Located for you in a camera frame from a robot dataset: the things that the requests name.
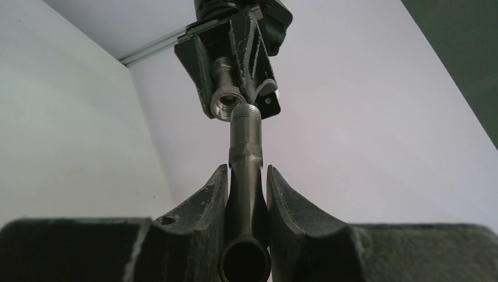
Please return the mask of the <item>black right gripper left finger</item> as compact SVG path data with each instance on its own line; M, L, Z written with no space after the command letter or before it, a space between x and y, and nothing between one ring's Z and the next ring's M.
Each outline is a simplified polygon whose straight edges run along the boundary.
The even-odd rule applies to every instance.
M219 281L227 166L149 218L18 219L1 229L2 281Z

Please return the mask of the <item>metal elbow pipe fitting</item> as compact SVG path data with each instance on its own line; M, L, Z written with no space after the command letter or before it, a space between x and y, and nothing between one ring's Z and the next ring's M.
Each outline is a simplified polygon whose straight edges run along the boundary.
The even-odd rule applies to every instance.
M231 59L226 56L216 59L211 67L211 77L215 83L215 91L210 101L210 112L214 118L229 122L233 110L247 102L235 82Z

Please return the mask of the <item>aluminium frame rail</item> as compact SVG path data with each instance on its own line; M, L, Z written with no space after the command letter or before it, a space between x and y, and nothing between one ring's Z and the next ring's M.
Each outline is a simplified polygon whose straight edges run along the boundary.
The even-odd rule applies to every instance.
M129 68L147 58L172 48L178 42L185 40L191 35L192 32L187 30L186 27L180 28L118 57L117 60Z

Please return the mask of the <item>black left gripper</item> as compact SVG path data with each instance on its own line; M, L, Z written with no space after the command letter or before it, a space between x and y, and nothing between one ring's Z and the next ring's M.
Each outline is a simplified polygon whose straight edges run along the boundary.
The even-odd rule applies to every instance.
M255 6L261 10L262 18L258 21L254 12L246 9ZM290 10L282 1L202 0L194 1L194 7L196 21L187 29L235 14L228 19L228 35L238 87L247 103L258 107L263 119L280 114L278 85L269 56L276 56L285 40L293 20ZM204 114L214 119L212 60L204 43L199 36L183 38L174 46L174 53L196 87Z

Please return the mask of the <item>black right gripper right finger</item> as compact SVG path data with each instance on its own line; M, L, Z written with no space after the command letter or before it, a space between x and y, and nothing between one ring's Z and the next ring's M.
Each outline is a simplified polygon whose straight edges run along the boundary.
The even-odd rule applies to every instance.
M350 224L267 169L274 281L496 281L497 235L478 224Z

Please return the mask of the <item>metal water faucet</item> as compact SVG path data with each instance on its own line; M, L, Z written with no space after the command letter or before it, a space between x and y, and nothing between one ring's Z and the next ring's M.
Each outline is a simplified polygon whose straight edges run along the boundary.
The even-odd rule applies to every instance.
M224 212L221 281L267 281L270 217L262 188L262 123L259 109L235 107L230 121L230 191Z

